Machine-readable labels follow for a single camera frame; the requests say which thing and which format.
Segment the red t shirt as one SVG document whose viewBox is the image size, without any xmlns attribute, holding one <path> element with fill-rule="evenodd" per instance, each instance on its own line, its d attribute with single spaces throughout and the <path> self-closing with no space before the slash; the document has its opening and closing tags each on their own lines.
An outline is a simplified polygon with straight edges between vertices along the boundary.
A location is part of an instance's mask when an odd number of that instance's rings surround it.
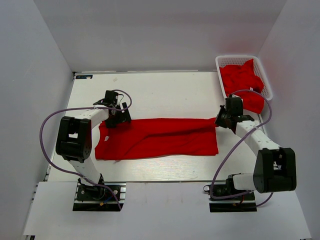
<svg viewBox="0 0 320 240">
<path fill-rule="evenodd" d="M 99 126 L 95 158 L 104 161 L 172 155 L 215 156 L 219 153 L 215 119 L 150 118 Z"/>
</svg>

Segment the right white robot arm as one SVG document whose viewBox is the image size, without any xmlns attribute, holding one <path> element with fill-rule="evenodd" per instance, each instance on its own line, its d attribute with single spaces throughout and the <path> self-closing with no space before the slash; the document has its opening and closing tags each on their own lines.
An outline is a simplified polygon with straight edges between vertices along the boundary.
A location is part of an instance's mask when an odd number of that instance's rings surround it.
<svg viewBox="0 0 320 240">
<path fill-rule="evenodd" d="M 244 115 L 240 97 L 227 97 L 220 106 L 215 124 L 230 129 L 256 156 L 253 173 L 229 175 L 226 195 L 236 200 L 245 191 L 274 193 L 294 191 L 297 187 L 296 154 L 290 147 L 273 142 L 250 115 Z"/>
</svg>

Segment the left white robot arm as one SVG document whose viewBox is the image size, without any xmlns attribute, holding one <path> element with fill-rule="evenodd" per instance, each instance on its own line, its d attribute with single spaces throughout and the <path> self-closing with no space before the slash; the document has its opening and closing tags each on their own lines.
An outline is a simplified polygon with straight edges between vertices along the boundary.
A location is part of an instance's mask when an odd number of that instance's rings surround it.
<svg viewBox="0 0 320 240">
<path fill-rule="evenodd" d="M 90 185 L 88 193 L 99 200 L 105 196 L 106 187 L 103 176 L 98 172 L 91 159 L 92 129 L 103 123 L 108 128 L 118 124 L 131 122 L 129 107 L 131 102 L 121 102 L 119 97 L 128 96 L 119 89 L 106 90 L 104 98 L 98 100 L 92 107 L 76 116 L 64 116 L 60 120 L 55 151 L 68 161 L 77 175 Z"/>
</svg>

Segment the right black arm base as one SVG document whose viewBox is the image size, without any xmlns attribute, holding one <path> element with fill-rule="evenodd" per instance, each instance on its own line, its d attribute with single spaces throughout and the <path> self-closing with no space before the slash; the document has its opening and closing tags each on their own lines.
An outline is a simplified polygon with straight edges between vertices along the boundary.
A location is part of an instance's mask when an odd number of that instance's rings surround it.
<svg viewBox="0 0 320 240">
<path fill-rule="evenodd" d="M 234 187 L 233 180 L 227 179 L 225 182 L 214 184 L 213 195 L 221 199 L 215 199 L 210 196 L 211 184 L 203 186 L 203 192 L 209 195 L 209 211 L 211 213 L 242 213 L 256 212 L 256 199 L 253 192 L 246 193 L 246 190 L 237 190 Z"/>
</svg>

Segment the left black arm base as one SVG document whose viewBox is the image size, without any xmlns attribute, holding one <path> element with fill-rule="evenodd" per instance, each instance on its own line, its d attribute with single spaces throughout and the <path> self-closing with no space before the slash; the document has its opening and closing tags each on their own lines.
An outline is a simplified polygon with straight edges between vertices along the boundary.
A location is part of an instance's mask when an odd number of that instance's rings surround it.
<svg viewBox="0 0 320 240">
<path fill-rule="evenodd" d="M 111 183 L 105 187 L 87 185 L 83 179 L 79 178 L 72 210 L 74 212 L 120 212 L 126 193 L 125 183 Z"/>
</svg>

